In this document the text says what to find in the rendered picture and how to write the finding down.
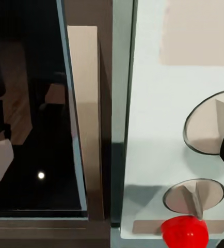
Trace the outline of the microwave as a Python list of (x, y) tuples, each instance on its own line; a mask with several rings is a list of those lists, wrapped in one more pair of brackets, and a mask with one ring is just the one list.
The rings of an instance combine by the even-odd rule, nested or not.
[(0, 0), (0, 239), (224, 239), (224, 0)]

